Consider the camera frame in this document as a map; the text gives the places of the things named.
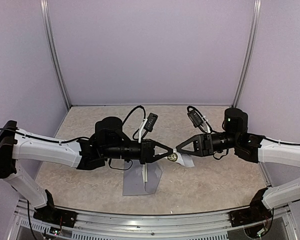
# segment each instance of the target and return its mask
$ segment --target work surface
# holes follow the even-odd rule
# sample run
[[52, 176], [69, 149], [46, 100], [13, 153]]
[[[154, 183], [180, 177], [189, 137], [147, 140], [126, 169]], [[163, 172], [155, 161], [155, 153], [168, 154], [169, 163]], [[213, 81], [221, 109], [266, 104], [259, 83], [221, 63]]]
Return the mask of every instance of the work surface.
[[[108, 116], [124, 119], [134, 106], [72, 107], [57, 138], [90, 137], [95, 123]], [[186, 106], [145, 106], [146, 114], [157, 114], [153, 132], [147, 138], [175, 148], [201, 132], [187, 116]], [[225, 107], [199, 106], [216, 131], [222, 131]], [[132, 136], [143, 113], [138, 109], [123, 131]], [[92, 171], [44, 162], [36, 181], [48, 189], [58, 206], [121, 214], [184, 214], [216, 211], [248, 205], [265, 187], [259, 166], [237, 158], [233, 151], [221, 160], [193, 157], [195, 167], [185, 168], [166, 159], [158, 161], [162, 177], [155, 194], [123, 196], [123, 171], [108, 165]], [[123, 167], [113, 160], [113, 167]]]

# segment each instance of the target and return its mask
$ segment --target white object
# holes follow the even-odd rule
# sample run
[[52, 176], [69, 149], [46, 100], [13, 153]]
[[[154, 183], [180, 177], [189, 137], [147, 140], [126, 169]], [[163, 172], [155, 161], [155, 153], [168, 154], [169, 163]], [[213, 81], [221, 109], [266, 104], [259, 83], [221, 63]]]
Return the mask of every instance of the white object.
[[17, 143], [13, 146], [12, 158], [17, 160], [15, 163], [16, 174], [12, 173], [9, 177], [5, 178], [4, 181], [9, 183], [24, 196], [34, 208], [42, 208], [47, 205], [47, 194], [45, 190], [29, 176], [18, 160], [39, 160], [42, 162], [57, 163], [76, 168], [81, 160], [81, 147], [76, 141], [61, 143], [65, 140], [33, 134], [23, 129], [19, 129], [18, 132], [37, 138], [59, 142], [47, 142], [19, 134], [16, 134], [14, 137]]
[[165, 158], [186, 168], [193, 168], [195, 166], [191, 155], [177, 152], [176, 149], [173, 150], [171, 155]]
[[61, 143], [65, 140], [33, 134], [23, 129], [19, 129], [18, 132], [37, 138], [57, 141], [59, 144], [16, 134], [14, 139], [17, 140], [17, 144], [13, 146], [13, 159], [39, 160], [62, 164], [71, 168], [76, 168], [79, 165], [81, 147], [78, 142]]
[[145, 125], [147, 124], [148, 118], [143, 119], [142, 123], [140, 124], [139, 127], [139, 132], [138, 132], [138, 143], [141, 143], [142, 140], [142, 130], [145, 128]]
[[36, 184], [18, 161], [15, 162], [15, 168], [16, 174], [13, 173], [3, 180], [24, 196], [35, 209], [46, 206], [48, 199], [45, 190]]

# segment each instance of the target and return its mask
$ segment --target black cable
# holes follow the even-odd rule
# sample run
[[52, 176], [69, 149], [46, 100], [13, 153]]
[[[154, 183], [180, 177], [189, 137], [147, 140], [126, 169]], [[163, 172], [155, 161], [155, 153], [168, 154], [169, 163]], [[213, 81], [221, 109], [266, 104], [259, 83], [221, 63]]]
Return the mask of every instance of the black cable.
[[28, 221], [29, 221], [29, 226], [30, 226], [30, 230], [31, 230], [31, 233], [32, 233], [32, 236], [35, 240], [38, 240], [36, 238], [36, 235], [34, 233], [34, 230], [32, 229], [32, 226], [31, 226], [31, 219], [30, 219], [30, 207], [29, 207], [29, 201], [27, 200], [27, 204], [28, 204]]
[[[143, 119], [146, 119], [146, 110], [145, 110], [145, 108], [143, 107], [143, 106], [141, 106], [141, 105], [138, 105], [138, 106], [136, 106], [136, 107], [134, 107], [129, 113], [128, 113], [128, 115], [125, 117], [125, 119], [123, 120], [123, 122], [122, 122], [122, 126], [126, 123], [126, 121], [128, 120], [128, 118], [131, 116], [131, 114], [135, 111], [135, 110], [137, 110], [137, 109], [142, 109], [143, 110]], [[133, 140], [138, 140], [138, 138], [136, 138], [135, 136], [136, 136], [136, 134], [139, 132], [139, 128], [134, 132], [134, 134], [132, 135], [132, 139]]]
[[136, 107], [134, 107], [129, 113], [128, 115], [125, 117], [125, 119], [122, 122], [122, 125], [124, 125], [126, 123], [126, 121], [128, 120], [128, 118], [130, 117], [130, 115], [137, 109], [142, 109], [143, 110], [143, 119], [146, 119], [146, 110], [143, 106], [138, 105]]
[[134, 132], [134, 134], [132, 135], [132, 139], [133, 140], [138, 140], [138, 138], [136, 138], [136, 134], [139, 132], [139, 128]]
[[18, 132], [16, 130], [13, 130], [13, 129], [9, 129], [9, 128], [0, 128], [0, 131], [8, 131], [8, 132], [12, 132], [12, 133], [15, 133], [15, 134], [19, 134], [21, 136], [24, 136], [25, 134], [21, 133], [21, 132]]
[[272, 217], [271, 217], [271, 222], [270, 222], [270, 226], [269, 228], [267, 229], [267, 231], [261, 236], [261, 237], [264, 237], [266, 234], [268, 234], [270, 232], [270, 229], [272, 227], [272, 223], [274, 221], [274, 216], [275, 216], [275, 208], [272, 208]]
[[200, 115], [200, 117], [204, 120], [204, 122], [207, 124], [207, 126], [210, 128], [210, 131], [212, 132], [212, 133], [217, 133], [217, 131], [215, 131], [213, 128], [212, 128], [212, 126], [209, 124], [209, 122], [204, 118], [204, 116], [202, 115], [202, 113], [196, 108], [196, 107], [194, 107], [194, 106], [187, 106], [187, 108], [186, 108], [186, 110], [188, 111], [188, 112], [190, 112], [190, 109], [193, 109], [193, 110], [195, 110], [199, 115]]
[[217, 153], [217, 152], [215, 152], [215, 153], [213, 154], [213, 158], [214, 158], [215, 160], [220, 160], [220, 159], [222, 159], [223, 157], [225, 157], [225, 156], [228, 155], [228, 153], [229, 153], [229, 148], [226, 150], [225, 154], [224, 154], [224, 155], [221, 155], [220, 157], [216, 157], [216, 156], [215, 156], [216, 153]]
[[108, 162], [108, 165], [109, 165], [109, 167], [111, 168], [111, 169], [115, 169], [115, 170], [121, 170], [121, 171], [127, 171], [127, 170], [129, 170], [131, 167], [132, 167], [132, 165], [134, 164], [134, 162], [132, 161], [132, 160], [130, 160], [131, 161], [131, 165], [128, 167], [128, 168], [116, 168], [116, 167], [112, 167], [111, 166], [111, 162], [112, 162], [112, 158], [109, 158], [109, 162]]
[[19, 132], [19, 131], [13, 130], [13, 129], [9, 129], [9, 128], [0, 128], [0, 131], [8, 131], [8, 132], [12, 132], [12, 133], [21, 135], [25, 138], [37, 139], [37, 140], [40, 140], [40, 141], [44, 141], [44, 142], [48, 142], [48, 143], [54, 143], [54, 144], [67, 144], [67, 143], [77, 141], [79, 139], [89, 140], [89, 137], [87, 137], [87, 136], [80, 136], [80, 137], [76, 137], [76, 138], [73, 138], [73, 139], [70, 139], [70, 140], [56, 141], [56, 140], [46, 139], [46, 138], [42, 138], [42, 137], [38, 137], [38, 136], [32, 136], [32, 135], [24, 134], [22, 132]]
[[282, 145], [288, 145], [288, 146], [300, 146], [300, 143], [291, 143], [291, 142], [277, 141], [277, 140], [273, 140], [271, 138], [267, 138], [265, 136], [254, 134], [254, 133], [248, 133], [248, 134], [253, 135], [253, 136], [257, 136], [257, 137], [261, 137], [261, 138], [263, 138], [265, 140], [268, 140], [270, 142], [273, 142], [275, 144], [282, 144]]
[[[132, 135], [132, 139], [133, 140], [139, 140], [139, 138], [136, 138], [136, 134], [139, 132], [139, 128], [134, 132], [134, 134]], [[141, 137], [141, 139], [144, 139], [145, 138], [145, 136], [148, 134], [148, 131], [146, 130], [145, 132], [144, 132], [144, 134], [142, 135], [142, 137]]]
[[203, 129], [202, 126], [198, 126], [198, 128], [200, 129], [201, 132], [203, 132], [204, 134], [207, 134], [207, 132]]

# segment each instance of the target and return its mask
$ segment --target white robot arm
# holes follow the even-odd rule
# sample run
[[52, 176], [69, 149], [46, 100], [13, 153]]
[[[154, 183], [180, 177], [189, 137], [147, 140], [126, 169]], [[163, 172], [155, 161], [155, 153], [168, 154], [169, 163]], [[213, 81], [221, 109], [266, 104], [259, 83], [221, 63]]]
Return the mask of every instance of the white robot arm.
[[[275, 143], [266, 139], [262, 140], [260, 145], [259, 162], [300, 168], [300, 146]], [[280, 186], [269, 187], [263, 194], [262, 203], [267, 209], [273, 209], [298, 200], [300, 200], [300, 177]]]
[[[276, 163], [300, 168], [300, 143], [282, 142], [265, 136], [248, 133], [248, 115], [238, 108], [228, 108], [224, 112], [222, 128], [214, 131], [208, 121], [195, 107], [188, 106], [188, 116], [194, 127], [203, 134], [195, 135], [176, 149], [183, 154], [198, 157], [213, 156], [230, 148], [239, 158], [252, 163]], [[194, 151], [184, 149], [189, 144]], [[271, 209], [300, 200], [300, 177], [276, 187], [260, 189], [253, 197], [249, 208], [229, 213], [233, 227], [247, 225], [271, 218]]]
[[[157, 117], [153, 113], [149, 115], [143, 125], [146, 131], [152, 131], [156, 121], [153, 118]], [[18, 160], [38, 160], [88, 171], [105, 166], [108, 159], [139, 160], [146, 164], [173, 153], [172, 148], [151, 139], [130, 140], [122, 128], [121, 119], [107, 117], [95, 124], [95, 132], [90, 138], [63, 140], [27, 132], [17, 128], [17, 122], [8, 121], [0, 128], [0, 179], [31, 203], [35, 208], [35, 219], [73, 228], [77, 213], [56, 208], [49, 191], [38, 186]], [[156, 146], [166, 152], [156, 154]]]

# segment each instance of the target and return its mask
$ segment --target purple wall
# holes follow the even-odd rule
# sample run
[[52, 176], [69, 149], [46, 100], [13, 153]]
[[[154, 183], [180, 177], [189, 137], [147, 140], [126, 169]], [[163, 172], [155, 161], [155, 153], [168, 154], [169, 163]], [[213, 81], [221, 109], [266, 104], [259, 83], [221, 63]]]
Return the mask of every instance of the purple wall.
[[[300, 142], [300, 0], [263, 0], [258, 32], [239, 108], [249, 131]], [[300, 169], [268, 164], [274, 185], [300, 177]], [[300, 202], [290, 205], [300, 232]]]
[[49, 11], [74, 105], [231, 105], [253, 0], [58, 0]]
[[[0, 0], [0, 127], [7, 120], [53, 136], [66, 115], [45, 36], [40, 2]], [[24, 161], [35, 176], [39, 163]], [[0, 240], [19, 195], [0, 180]]]

